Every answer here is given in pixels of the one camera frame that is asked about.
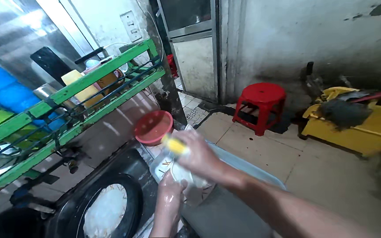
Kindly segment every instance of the white wire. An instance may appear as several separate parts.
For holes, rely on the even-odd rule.
[[[107,46],[104,46],[104,49],[107,49],[108,46],[112,46],[112,45],[115,45],[115,44],[125,44],[125,45],[128,45],[129,43],[124,43],[124,42],[115,42],[115,43],[111,43]]]
[[[144,13],[144,15],[148,17],[148,15],[145,13],[145,11],[144,11],[144,10],[142,9],[142,7],[140,6],[138,0],[136,0],[136,3],[138,4],[140,10]],[[150,13],[148,10],[146,10],[146,12],[147,12],[147,13],[149,14],[149,16],[151,17],[151,20],[152,20],[152,22],[154,23],[154,26],[155,26],[155,28],[156,28],[156,30],[157,30],[158,37],[160,38],[160,41],[161,41],[161,47],[162,47],[162,52],[161,52],[161,62],[162,62],[162,60],[163,60],[163,58],[164,58],[164,45],[162,44],[160,31],[158,30],[157,24],[155,23],[155,20],[154,20],[154,18],[152,17],[151,13]]]

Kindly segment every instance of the black handle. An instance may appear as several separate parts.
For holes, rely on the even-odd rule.
[[[306,64],[306,74],[312,75],[312,67],[314,66],[314,62],[310,61]]]
[[[83,63],[83,62],[85,62],[86,60],[88,60],[88,59],[90,59],[90,58],[96,56],[96,55],[99,54],[99,53],[101,53],[103,50],[104,50],[103,47],[99,47],[98,49],[96,49],[96,50],[90,52],[89,54],[85,55],[84,57],[82,57],[82,58],[76,60],[76,61],[75,61],[75,64]]]

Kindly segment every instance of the white wall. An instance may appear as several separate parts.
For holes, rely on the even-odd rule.
[[[309,99],[298,78],[309,61],[329,82],[343,74],[354,86],[381,87],[381,15],[369,15],[376,0],[228,4],[227,44],[236,50],[227,54],[227,67],[232,69],[227,75],[227,99],[237,99],[249,84],[268,81],[286,89],[288,106],[301,108]]]
[[[128,11],[133,11],[142,34],[142,39],[138,41],[149,39],[147,32],[149,18],[143,14],[136,0],[71,0],[71,3],[100,46],[114,42],[132,43],[120,19],[120,15]],[[147,0],[140,0],[139,3],[144,11],[149,5]],[[109,46],[106,50],[110,55],[118,56],[121,46],[123,45]]]

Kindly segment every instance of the metal cabinet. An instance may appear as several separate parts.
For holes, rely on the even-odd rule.
[[[219,102],[216,0],[157,0],[183,90]]]

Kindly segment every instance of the light switch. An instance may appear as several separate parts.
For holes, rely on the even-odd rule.
[[[131,42],[135,42],[142,38],[138,23],[132,11],[128,11],[120,15],[120,19],[123,22],[124,28],[126,29]]]

